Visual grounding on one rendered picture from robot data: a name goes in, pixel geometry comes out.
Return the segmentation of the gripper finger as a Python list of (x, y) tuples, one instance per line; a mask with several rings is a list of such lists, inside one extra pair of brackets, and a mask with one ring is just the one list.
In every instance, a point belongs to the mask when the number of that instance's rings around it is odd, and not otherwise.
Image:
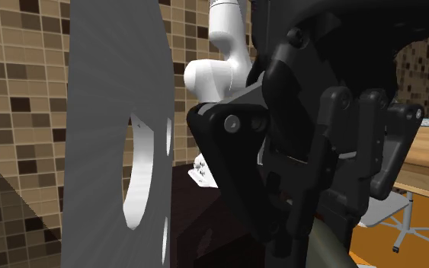
[(321, 97), (318, 122), (328, 149), (322, 160), (318, 243), (349, 249), (352, 231), (370, 199), (392, 191), (422, 121), (420, 104), (396, 104), (382, 88), (353, 96), (346, 87)]
[(273, 256), (304, 257), (319, 194), (331, 186), (338, 155), (328, 127), (317, 125), (307, 163), (267, 158), (264, 166), (274, 173), (267, 187), (257, 156), (268, 120), (268, 111), (255, 104), (198, 104), (187, 114), (222, 198), (239, 221)]

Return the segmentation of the grey office chair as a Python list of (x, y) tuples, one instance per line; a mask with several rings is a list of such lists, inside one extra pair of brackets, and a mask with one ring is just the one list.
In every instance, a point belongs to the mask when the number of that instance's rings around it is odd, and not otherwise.
[(420, 234), (420, 231), (429, 231), (429, 228), (411, 227), (411, 213), (413, 208), (413, 193), (406, 192), (403, 196), (392, 191), (384, 200), (370, 197), (367, 212), (361, 217), (358, 226), (372, 228), (377, 225), (385, 225), (399, 230), (399, 235), (393, 244), (392, 251), (398, 253), (406, 235), (415, 235), (429, 242), (429, 238)]

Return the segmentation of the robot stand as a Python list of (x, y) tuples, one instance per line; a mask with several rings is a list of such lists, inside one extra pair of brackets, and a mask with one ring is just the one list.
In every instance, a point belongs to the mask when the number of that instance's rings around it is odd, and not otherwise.
[(216, 188), (199, 187), (190, 164), (172, 169), (171, 268), (264, 268), (265, 249)]

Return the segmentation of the olive green rounded thing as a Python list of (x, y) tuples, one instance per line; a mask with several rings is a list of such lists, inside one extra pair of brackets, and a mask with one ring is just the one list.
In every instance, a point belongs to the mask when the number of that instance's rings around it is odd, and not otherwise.
[(343, 244), (317, 218), (314, 218), (309, 234), (306, 268), (357, 268)]

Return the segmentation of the grey flat thing with holes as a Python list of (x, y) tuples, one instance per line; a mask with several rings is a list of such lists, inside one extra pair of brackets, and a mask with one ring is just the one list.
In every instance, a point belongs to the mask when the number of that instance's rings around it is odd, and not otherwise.
[(71, 0), (61, 268), (170, 268), (173, 123), (158, 0)]

